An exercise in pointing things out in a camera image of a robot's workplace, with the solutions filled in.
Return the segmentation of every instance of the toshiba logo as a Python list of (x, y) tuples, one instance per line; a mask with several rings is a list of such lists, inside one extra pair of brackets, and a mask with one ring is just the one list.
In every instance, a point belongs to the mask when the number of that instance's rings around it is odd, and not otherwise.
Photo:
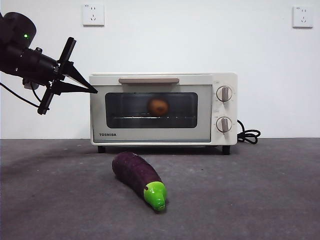
[(117, 134), (115, 133), (99, 133), (100, 137), (115, 137)]

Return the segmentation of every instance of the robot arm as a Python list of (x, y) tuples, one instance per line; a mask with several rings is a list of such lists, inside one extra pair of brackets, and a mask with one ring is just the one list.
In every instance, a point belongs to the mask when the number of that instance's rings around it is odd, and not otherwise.
[[(0, 71), (23, 78), (26, 89), (36, 89), (39, 85), (46, 86), (40, 102), (38, 113), (46, 114), (54, 95), (71, 92), (96, 94), (98, 91), (91, 86), (69, 61), (76, 40), (69, 37), (59, 60), (42, 54), (42, 49), (29, 48), (36, 35), (36, 27), (26, 16), (9, 12), (0, 13)], [(63, 82), (69, 77), (84, 87)]]

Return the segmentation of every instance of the wall socket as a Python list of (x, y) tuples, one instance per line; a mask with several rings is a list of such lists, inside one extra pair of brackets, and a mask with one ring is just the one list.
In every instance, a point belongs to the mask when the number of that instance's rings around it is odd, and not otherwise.
[(311, 29), (313, 23), (313, 10), (307, 6), (294, 6), (292, 14), (292, 27), (300, 29)]
[(83, 26), (104, 26), (105, 6), (103, 4), (82, 5)]

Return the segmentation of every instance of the black power cable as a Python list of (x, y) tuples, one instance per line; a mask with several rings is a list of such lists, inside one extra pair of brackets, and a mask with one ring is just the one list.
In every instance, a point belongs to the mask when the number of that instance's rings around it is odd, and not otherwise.
[(38, 101), (41, 103), (41, 99), (38, 97), (38, 95), (36, 94), (36, 91), (35, 91), (35, 88), (32, 84), (32, 81), (30, 82), (30, 86), (31, 86), (31, 89), (32, 89), (32, 92), (33, 92), (33, 95), (36, 97), (36, 99), (38, 99)]
[(244, 141), (247, 141), (251, 144), (257, 144), (258, 143), (258, 137), (261, 135), (261, 132), (256, 129), (249, 129), (245, 130), (245, 126), (241, 121), (238, 120), (238, 123), (241, 125), (242, 132), (238, 133), (238, 141), (243, 143)]
[(16, 94), (14, 91), (12, 91), (10, 88), (8, 88), (6, 85), (4, 85), (1, 82), (0, 82), (0, 86), (4, 87), (7, 91), (9, 91), (11, 94), (15, 95), (17, 98), (21, 99), (22, 101), (25, 101), (26, 103), (28, 103), (36, 108), (39, 108), (38, 105), (34, 104), (33, 102), (30, 102), (29, 100), (23, 98), (22, 96), (19, 96), (18, 94)]

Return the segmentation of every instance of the white wall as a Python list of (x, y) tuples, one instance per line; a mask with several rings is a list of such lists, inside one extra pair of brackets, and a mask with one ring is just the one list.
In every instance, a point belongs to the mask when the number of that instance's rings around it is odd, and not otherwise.
[[(81, 4), (106, 7), (104, 28), (82, 27)], [(313, 29), (292, 28), (293, 5), (314, 9)], [(2, 13), (30, 17), (31, 47), (71, 56), (92, 72), (235, 72), (238, 118), (263, 137), (320, 137), (319, 0), (1, 0)], [(22, 96), (17, 77), (2, 82)], [(46, 115), (1, 90), (2, 138), (89, 138), (89, 95), (55, 96)]]

